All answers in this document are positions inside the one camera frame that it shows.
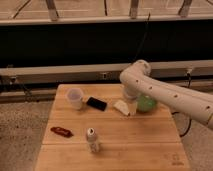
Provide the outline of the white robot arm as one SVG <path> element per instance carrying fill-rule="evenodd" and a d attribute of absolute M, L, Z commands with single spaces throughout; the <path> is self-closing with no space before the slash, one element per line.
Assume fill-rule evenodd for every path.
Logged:
<path fill-rule="evenodd" d="M 129 103 L 148 95 L 213 130 L 213 95 L 152 79 L 150 73 L 151 66 L 144 60 L 120 73 L 123 96 Z"/>

